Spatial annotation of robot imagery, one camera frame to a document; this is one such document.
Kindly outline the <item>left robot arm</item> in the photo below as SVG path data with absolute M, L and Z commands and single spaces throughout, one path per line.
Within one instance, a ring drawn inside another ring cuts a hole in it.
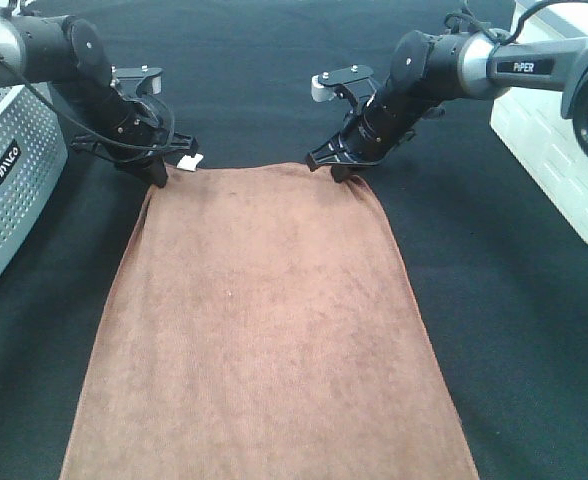
M 158 187 L 167 165 L 196 166 L 202 158 L 196 138 L 177 132 L 173 111 L 157 97 L 162 74 L 115 67 L 85 19 L 39 16 L 18 1 L 0 7 L 0 87 L 48 84 L 71 109 L 57 116 L 81 131 L 72 149 Z

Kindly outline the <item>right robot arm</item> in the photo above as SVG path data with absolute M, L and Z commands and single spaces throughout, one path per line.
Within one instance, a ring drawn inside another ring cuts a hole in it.
M 494 100 L 512 87 L 561 93 L 560 115 L 571 121 L 588 157 L 588 36 L 518 39 L 525 22 L 548 5 L 539 1 L 528 7 L 508 32 L 479 21 L 463 2 L 445 17 L 445 33 L 413 30 L 402 36 L 383 83 L 366 65 L 313 76 L 315 101 L 346 99 L 351 108 L 342 128 L 306 155 L 308 168 L 329 167 L 341 183 L 410 140 L 418 121 L 441 116 L 443 102 Z

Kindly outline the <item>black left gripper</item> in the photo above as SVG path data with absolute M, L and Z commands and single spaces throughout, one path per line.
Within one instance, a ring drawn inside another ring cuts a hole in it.
M 71 109 L 80 129 L 73 150 L 141 173 L 148 185 L 165 187 L 168 163 L 197 156 L 196 138 L 177 132 L 173 112 L 152 95 L 133 98 L 111 86 L 73 84 Z

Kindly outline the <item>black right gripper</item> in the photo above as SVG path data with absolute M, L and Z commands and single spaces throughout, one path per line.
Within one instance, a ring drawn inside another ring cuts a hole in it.
M 305 162 L 311 171 L 332 166 L 332 179 L 342 183 L 352 176 L 352 168 L 378 165 L 391 149 L 411 141 L 417 122 L 443 114 L 441 101 L 381 89 L 348 116 L 341 130 L 309 152 Z

